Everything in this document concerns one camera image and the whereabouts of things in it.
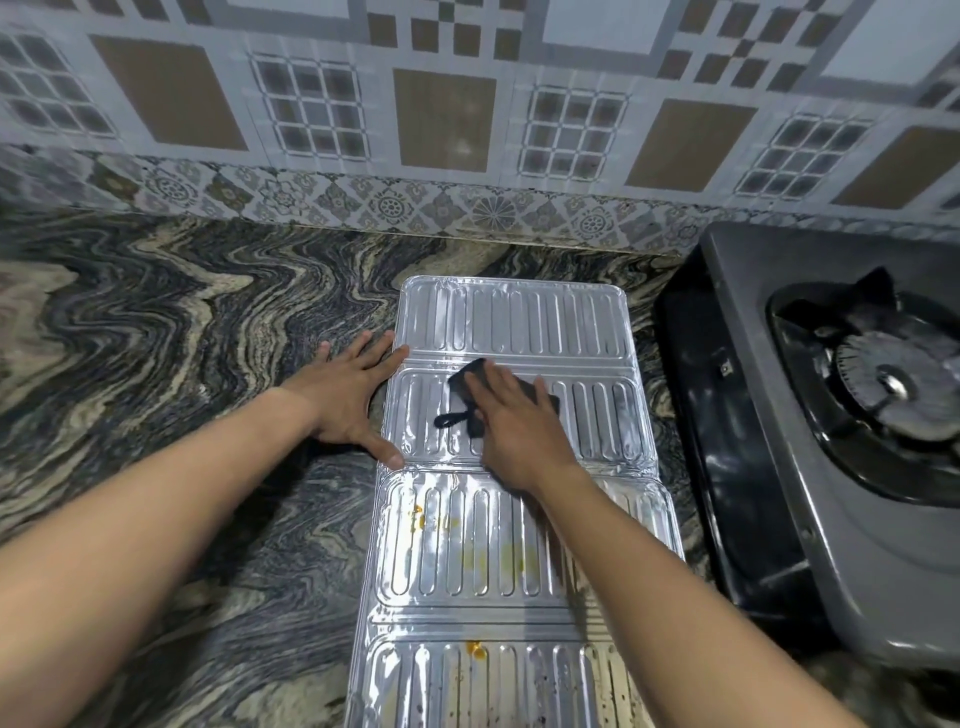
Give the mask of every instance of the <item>marble countertop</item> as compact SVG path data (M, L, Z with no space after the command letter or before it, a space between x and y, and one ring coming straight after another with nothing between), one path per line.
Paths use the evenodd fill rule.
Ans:
M651 321L676 257L86 212L8 216L0 249L4 541L288 376L321 339L390 328L409 276L580 280L627 292L661 479L708 578ZM364 452L293 452L75 725L339 725L373 478ZM861 667L843 660L813 669L849 682Z

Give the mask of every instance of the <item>black stove side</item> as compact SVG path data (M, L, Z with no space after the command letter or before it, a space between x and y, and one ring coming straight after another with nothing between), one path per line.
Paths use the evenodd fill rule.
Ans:
M795 658L835 648L699 246L654 325L717 586Z

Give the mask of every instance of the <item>silver foil sheet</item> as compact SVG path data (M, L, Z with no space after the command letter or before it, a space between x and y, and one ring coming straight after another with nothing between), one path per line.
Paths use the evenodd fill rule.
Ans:
M650 724L592 590L539 506L480 464L447 378L478 356L543 376L578 459L683 557L626 297L584 283L415 277L400 293L383 434L404 470L377 470L350 667L359 726Z

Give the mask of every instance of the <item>gas stove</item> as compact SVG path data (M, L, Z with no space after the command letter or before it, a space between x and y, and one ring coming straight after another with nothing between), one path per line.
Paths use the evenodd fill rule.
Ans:
M798 656L960 667L960 246L717 224L655 314L720 589Z

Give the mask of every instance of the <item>burner cap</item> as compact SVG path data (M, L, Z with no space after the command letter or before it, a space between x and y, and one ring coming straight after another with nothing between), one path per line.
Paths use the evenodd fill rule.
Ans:
M834 361L850 394L882 425L925 442L960 435L960 381L914 342L867 331L845 338Z

